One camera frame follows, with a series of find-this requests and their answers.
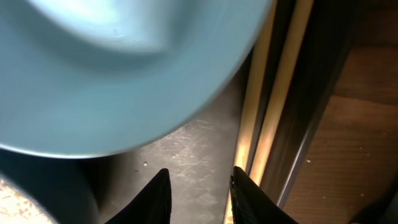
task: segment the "scratched floor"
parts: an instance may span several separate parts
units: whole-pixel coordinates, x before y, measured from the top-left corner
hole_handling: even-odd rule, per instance
[[[168,168],[174,224],[222,222],[238,135],[245,62],[226,88],[187,124],[135,151],[82,162],[104,223]]]

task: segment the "wooden panel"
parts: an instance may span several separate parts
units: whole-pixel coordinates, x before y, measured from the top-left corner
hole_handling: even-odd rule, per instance
[[[356,45],[398,45],[398,9],[365,13],[356,29]]]
[[[314,1],[261,189],[283,206],[349,51],[362,0]]]
[[[398,106],[332,96],[284,210],[299,223],[348,223],[398,170]]]
[[[398,47],[355,48],[347,58],[335,94],[398,105],[397,77]]]

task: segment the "wooden floor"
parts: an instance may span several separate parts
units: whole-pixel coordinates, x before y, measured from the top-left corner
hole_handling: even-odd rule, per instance
[[[361,19],[284,210],[299,223],[349,223],[398,172],[398,3]]]

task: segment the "gray floor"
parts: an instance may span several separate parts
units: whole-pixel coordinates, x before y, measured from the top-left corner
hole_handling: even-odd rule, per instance
[[[170,171],[171,223],[222,222],[247,74],[246,62],[210,105],[162,139],[83,163],[101,222],[124,208],[161,168]]]

